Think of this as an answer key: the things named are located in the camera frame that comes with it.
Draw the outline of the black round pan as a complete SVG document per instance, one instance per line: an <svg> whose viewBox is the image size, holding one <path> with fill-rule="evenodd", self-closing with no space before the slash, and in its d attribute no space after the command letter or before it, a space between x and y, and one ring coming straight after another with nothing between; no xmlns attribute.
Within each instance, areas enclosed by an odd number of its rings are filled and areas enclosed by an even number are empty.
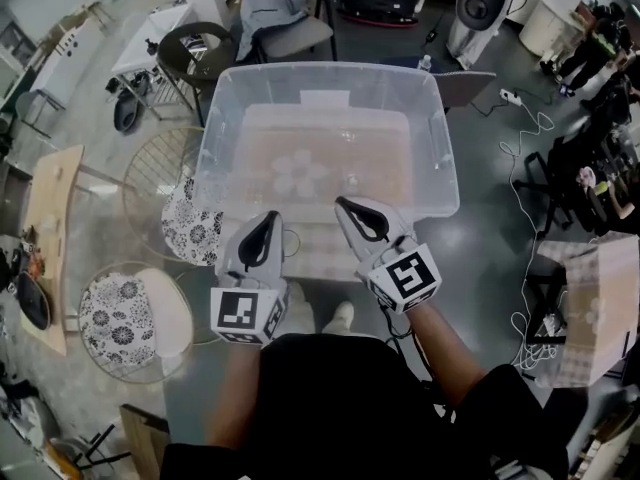
<svg viewBox="0 0 640 480"><path fill-rule="evenodd" d="M17 300L22 313L38 330L47 330L51 324L49 299L41 286L27 273L22 272L16 280Z"/></svg>

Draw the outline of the cream round cushion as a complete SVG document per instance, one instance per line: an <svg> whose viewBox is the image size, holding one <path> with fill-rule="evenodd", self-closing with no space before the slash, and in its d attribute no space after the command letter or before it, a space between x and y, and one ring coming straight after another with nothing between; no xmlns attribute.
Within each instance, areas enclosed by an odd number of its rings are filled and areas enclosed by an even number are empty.
<svg viewBox="0 0 640 480"><path fill-rule="evenodd" d="M164 271L146 268L135 274L142 281L156 333L156 354L169 359L182 354L193 340L191 310L181 289Z"/></svg>

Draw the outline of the person's right forearm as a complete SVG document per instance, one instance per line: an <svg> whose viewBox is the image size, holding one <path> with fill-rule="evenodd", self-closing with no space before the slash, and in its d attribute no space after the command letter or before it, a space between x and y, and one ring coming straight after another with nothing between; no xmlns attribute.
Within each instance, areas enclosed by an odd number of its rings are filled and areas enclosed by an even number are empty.
<svg viewBox="0 0 640 480"><path fill-rule="evenodd" d="M440 312L423 302L406 312L411 329L447 402L456 409L486 375Z"/></svg>

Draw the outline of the person's left forearm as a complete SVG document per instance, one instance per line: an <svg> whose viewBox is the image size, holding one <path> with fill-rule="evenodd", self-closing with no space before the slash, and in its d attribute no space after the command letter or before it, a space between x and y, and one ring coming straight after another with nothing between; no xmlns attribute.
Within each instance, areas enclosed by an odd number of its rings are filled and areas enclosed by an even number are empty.
<svg viewBox="0 0 640 480"><path fill-rule="evenodd" d="M230 347L209 426L209 445L228 449L242 446L256 407L260 363L259 346L233 344Z"/></svg>

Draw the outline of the person's white right shoe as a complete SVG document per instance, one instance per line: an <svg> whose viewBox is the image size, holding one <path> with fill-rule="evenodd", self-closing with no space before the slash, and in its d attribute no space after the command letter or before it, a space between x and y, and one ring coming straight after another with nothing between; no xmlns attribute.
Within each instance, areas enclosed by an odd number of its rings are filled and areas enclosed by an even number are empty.
<svg viewBox="0 0 640 480"><path fill-rule="evenodd" d="M351 325L355 316L354 305L344 301L335 309L332 319L322 330L323 334L350 335Z"/></svg>

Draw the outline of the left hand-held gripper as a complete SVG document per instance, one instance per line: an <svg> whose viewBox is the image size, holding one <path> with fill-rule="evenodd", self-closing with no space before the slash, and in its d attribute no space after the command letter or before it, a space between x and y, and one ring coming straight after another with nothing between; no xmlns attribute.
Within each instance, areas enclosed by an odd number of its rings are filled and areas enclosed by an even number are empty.
<svg viewBox="0 0 640 480"><path fill-rule="evenodd" d="M225 245L219 284L210 290L211 330L228 343L267 345L287 310L282 275L284 224L270 210L244 224Z"/></svg>

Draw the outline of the floral seat cushion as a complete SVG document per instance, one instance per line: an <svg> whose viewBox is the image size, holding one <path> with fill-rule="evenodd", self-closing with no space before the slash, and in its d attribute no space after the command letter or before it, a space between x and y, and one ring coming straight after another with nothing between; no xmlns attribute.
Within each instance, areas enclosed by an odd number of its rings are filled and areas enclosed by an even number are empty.
<svg viewBox="0 0 640 480"><path fill-rule="evenodd" d="M156 351L154 321L144 284L135 276L110 273L84 291L79 329L88 349L122 366L142 366Z"/></svg>
<svg viewBox="0 0 640 480"><path fill-rule="evenodd" d="M195 266L213 266L218 259L222 212L196 205L194 179L185 178L169 195L161 213L165 242L180 260Z"/></svg>

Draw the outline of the black wicker chair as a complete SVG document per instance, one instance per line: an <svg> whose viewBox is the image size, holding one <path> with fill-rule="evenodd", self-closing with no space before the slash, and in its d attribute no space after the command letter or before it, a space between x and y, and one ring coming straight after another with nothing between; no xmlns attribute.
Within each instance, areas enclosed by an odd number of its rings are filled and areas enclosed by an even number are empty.
<svg viewBox="0 0 640 480"><path fill-rule="evenodd" d="M191 36L212 36L219 40L218 45L207 50L197 59L184 40ZM160 66L172 77L185 82L194 96L200 124L205 125L199 95L214 90L220 75L232 67L236 60L238 44L229 31L212 22L193 22L181 25L167 33L159 43L157 60Z"/></svg>

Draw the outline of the dark grey helmet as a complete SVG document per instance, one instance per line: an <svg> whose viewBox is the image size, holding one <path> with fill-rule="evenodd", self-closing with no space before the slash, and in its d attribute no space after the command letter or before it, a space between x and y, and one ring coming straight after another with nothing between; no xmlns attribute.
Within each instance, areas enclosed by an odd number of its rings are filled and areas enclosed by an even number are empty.
<svg viewBox="0 0 640 480"><path fill-rule="evenodd" d="M129 91L123 90L114 106L113 124L116 131L128 133L138 120L140 102Z"/></svg>

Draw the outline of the grey padded chair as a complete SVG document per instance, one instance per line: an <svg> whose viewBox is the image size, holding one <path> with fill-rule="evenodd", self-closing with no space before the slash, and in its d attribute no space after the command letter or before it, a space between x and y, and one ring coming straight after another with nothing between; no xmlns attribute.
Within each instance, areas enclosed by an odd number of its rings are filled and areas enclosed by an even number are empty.
<svg viewBox="0 0 640 480"><path fill-rule="evenodd" d="M331 58L336 61L337 45L334 36L333 14L329 0L307 0L306 18L282 28L272 28L259 34L254 40L252 53L243 61L255 58L260 62L284 59L312 50L328 42Z"/></svg>

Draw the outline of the black office chair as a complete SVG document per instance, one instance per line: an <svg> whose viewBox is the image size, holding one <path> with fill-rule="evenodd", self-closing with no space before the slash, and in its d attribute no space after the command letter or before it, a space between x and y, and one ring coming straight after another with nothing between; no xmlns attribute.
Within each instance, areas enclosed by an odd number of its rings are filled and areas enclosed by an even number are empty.
<svg viewBox="0 0 640 480"><path fill-rule="evenodd" d="M549 199L544 228L537 232L537 239L543 239L550 231L556 212L565 216L561 228L566 230L574 223L573 217L587 232L594 231L598 214L594 210L591 197L576 181L579 170L584 166L584 156L578 151L578 143L571 139L565 141L561 136L554 140L547 159L534 151L524 160L524 167L528 181L515 180L512 186L516 192L527 189L531 192L544 194ZM532 182L530 164L537 161L544 177L543 183Z"/></svg>

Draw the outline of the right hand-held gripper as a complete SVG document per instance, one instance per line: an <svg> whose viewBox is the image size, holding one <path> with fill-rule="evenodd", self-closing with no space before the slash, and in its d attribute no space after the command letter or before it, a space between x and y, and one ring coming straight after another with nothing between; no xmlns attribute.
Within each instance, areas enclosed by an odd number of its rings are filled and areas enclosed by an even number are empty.
<svg viewBox="0 0 640 480"><path fill-rule="evenodd" d="M334 210L361 261L356 275L384 307L402 314L437 293L442 277L430 249L409 235L412 228L395 207L367 197L339 196Z"/></svg>

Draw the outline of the person's black shirt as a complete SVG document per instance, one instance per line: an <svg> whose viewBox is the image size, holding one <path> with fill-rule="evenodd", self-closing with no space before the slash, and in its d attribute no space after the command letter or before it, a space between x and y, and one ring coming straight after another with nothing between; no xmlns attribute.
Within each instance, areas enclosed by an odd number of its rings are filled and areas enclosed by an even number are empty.
<svg viewBox="0 0 640 480"><path fill-rule="evenodd" d="M160 479L489 480L495 459L568 474L565 446L513 367L491 370L447 421L381 340L289 334L262 350L240 444L173 443Z"/></svg>

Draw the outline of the person's white left shoe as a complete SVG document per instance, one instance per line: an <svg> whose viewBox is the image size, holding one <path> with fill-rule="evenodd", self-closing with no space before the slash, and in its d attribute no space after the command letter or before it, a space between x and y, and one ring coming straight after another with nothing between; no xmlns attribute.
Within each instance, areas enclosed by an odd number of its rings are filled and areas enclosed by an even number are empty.
<svg viewBox="0 0 640 480"><path fill-rule="evenodd" d="M292 333L314 334L316 332L312 306L306 300L302 286L297 282L290 284L287 322Z"/></svg>

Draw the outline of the person's white shoe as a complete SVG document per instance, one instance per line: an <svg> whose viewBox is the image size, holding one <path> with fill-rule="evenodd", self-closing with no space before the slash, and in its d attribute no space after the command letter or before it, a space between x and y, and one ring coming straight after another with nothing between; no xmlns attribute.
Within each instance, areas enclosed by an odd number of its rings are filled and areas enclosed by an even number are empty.
<svg viewBox="0 0 640 480"><path fill-rule="evenodd" d="M302 286L297 282L290 284L287 322L292 333L314 334L316 332L312 306L306 300Z"/></svg>
<svg viewBox="0 0 640 480"><path fill-rule="evenodd" d="M351 325L355 316L354 305L344 301L335 309L332 319L322 330L323 334L350 335Z"/></svg>

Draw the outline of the light blue jacket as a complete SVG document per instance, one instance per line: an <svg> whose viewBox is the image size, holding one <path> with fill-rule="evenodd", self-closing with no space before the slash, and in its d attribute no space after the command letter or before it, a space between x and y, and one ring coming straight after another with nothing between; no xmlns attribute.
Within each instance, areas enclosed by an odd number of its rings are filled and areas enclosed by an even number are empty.
<svg viewBox="0 0 640 480"><path fill-rule="evenodd" d="M307 0L241 0L236 61L243 62L252 53L254 40L263 31L293 25L307 15Z"/></svg>

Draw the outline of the clear plastic storage bin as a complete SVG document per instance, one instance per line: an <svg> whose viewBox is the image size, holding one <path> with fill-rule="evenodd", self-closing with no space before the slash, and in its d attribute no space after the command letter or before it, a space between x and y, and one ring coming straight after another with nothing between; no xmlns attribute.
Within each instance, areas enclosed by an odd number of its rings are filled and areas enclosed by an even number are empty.
<svg viewBox="0 0 640 480"><path fill-rule="evenodd" d="M408 222L450 217L459 189L437 80L352 62L230 68L213 93L194 195L237 221L275 210L331 224L340 196L384 202Z"/></svg>

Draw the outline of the wooden board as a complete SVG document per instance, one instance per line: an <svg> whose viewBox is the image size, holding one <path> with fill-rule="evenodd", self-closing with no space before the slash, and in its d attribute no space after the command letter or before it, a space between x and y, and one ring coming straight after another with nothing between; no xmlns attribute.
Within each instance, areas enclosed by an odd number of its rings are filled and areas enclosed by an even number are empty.
<svg viewBox="0 0 640 480"><path fill-rule="evenodd" d="M141 480L159 480L166 447L170 444L165 419L129 404L119 407L129 452Z"/></svg>

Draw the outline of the table with pink checkered cloth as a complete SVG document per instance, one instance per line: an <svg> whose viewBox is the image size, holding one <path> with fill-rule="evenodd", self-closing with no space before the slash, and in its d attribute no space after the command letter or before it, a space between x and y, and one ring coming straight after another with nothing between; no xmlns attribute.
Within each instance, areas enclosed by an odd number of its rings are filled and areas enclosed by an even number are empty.
<svg viewBox="0 0 640 480"><path fill-rule="evenodd" d="M413 217L411 138L406 116L367 108L254 104L247 108L229 178L229 225L278 211L300 239L289 277L351 281L358 261L334 212L339 196L373 198ZM340 193L341 176L360 179Z"/></svg>
<svg viewBox="0 0 640 480"><path fill-rule="evenodd" d="M559 361L536 383L550 388L591 386L636 342L639 237L609 232L589 243L543 241L538 254L565 269L567 327Z"/></svg>

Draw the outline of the light wooden table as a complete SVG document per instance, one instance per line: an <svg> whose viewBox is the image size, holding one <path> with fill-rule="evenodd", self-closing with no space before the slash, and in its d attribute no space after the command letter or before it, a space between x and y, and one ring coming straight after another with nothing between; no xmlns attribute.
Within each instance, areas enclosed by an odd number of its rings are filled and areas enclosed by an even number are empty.
<svg viewBox="0 0 640 480"><path fill-rule="evenodd" d="M44 260L44 272L36 282L48 297L51 323L38 329L26 316L21 317L27 334L51 350L67 354L64 301L64 274L69 212L80 173L97 178L107 185L121 187L123 183L83 164L85 147L73 146L40 158L33 170L24 226L36 231L35 247Z"/></svg>

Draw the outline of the small white table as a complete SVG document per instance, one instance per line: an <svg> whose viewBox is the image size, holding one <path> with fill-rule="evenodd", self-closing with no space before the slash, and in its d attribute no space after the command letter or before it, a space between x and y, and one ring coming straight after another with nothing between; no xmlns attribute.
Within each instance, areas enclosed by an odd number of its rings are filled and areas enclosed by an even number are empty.
<svg viewBox="0 0 640 480"><path fill-rule="evenodd" d="M148 14L126 43L111 68L111 76L119 80L158 121L161 121L163 117L156 111L157 107L179 104L190 112L194 112L194 107L187 96L186 83L177 80L160 66L157 55L151 55L147 52L148 44L159 44L170 31L186 24L193 17L194 12L189 4L177 5ZM152 97L147 97L133 86L132 80L139 72L152 74L154 69L158 70L162 80Z"/></svg>

